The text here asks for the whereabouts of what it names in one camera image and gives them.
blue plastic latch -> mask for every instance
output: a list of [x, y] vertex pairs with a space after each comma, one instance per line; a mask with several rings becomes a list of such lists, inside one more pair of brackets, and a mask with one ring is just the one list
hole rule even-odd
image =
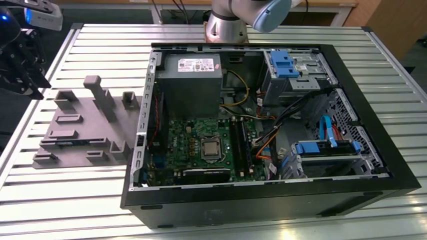
[[301, 145], [304, 153], [306, 154], [320, 153], [316, 142], [300, 142], [298, 144]]
[[360, 148], [360, 143], [359, 143], [357, 141], [352, 141], [350, 144], [352, 144], [354, 153], [356, 153], [356, 154], [360, 153], [360, 149], [361, 149], [361, 148]]
[[301, 154], [304, 152], [302, 146], [298, 144], [294, 144], [296, 154]]
[[270, 63], [274, 68], [277, 78], [297, 78], [298, 71], [293, 67], [293, 59], [286, 51], [270, 51]]

aluminum extrusion table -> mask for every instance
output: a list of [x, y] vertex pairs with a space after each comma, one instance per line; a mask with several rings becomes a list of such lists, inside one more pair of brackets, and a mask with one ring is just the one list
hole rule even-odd
[[281, 26], [250, 43], [333, 44], [353, 79], [423, 186], [330, 218], [148, 229], [120, 209], [125, 166], [33, 169], [32, 158], [52, 120], [53, 97], [85, 75], [100, 75], [110, 95], [142, 93], [150, 43], [202, 42], [201, 25], [85, 24], [72, 29], [46, 78], [45, 100], [32, 101], [0, 158], [0, 238], [80, 239], [137, 236], [178, 239], [401, 239], [427, 235], [427, 95], [373, 33], [359, 27]]

green motherboard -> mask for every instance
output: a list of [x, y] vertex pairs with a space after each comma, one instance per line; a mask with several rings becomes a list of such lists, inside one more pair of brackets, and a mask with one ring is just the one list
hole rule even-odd
[[[252, 119], [244, 122], [246, 138], [257, 137]], [[204, 141], [220, 143], [220, 159], [205, 160]], [[264, 166], [254, 165], [253, 172], [244, 176], [234, 173], [233, 151], [229, 138], [229, 120], [170, 120], [168, 126], [168, 153], [165, 168], [224, 168], [230, 170], [229, 182], [261, 181], [265, 179]]]

blue drive bracket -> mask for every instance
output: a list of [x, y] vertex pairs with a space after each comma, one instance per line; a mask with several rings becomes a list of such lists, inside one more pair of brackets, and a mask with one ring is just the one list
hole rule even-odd
[[294, 144], [296, 154], [320, 153], [317, 143], [314, 141], [304, 141]]
[[336, 148], [337, 144], [333, 138], [333, 131], [332, 131], [332, 121], [328, 115], [322, 115], [320, 118], [318, 123], [318, 138], [326, 139], [330, 143], [332, 148]]
[[286, 51], [270, 51], [270, 64], [277, 78], [297, 78], [300, 72], [293, 67], [293, 59]]

red cable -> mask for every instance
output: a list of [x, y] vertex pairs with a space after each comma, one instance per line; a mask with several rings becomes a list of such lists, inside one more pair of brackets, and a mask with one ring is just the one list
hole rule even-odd
[[154, 99], [154, 131], [153, 131], [153, 135], [152, 135], [152, 138], [150, 138], [150, 141], [149, 141], [149, 144], [148, 146], [150, 146], [153, 144], [153, 141], [154, 141], [154, 137], [157, 135], [157, 130], [158, 130], [158, 100], [157, 100], [157, 96], [153, 96], [153, 99]]

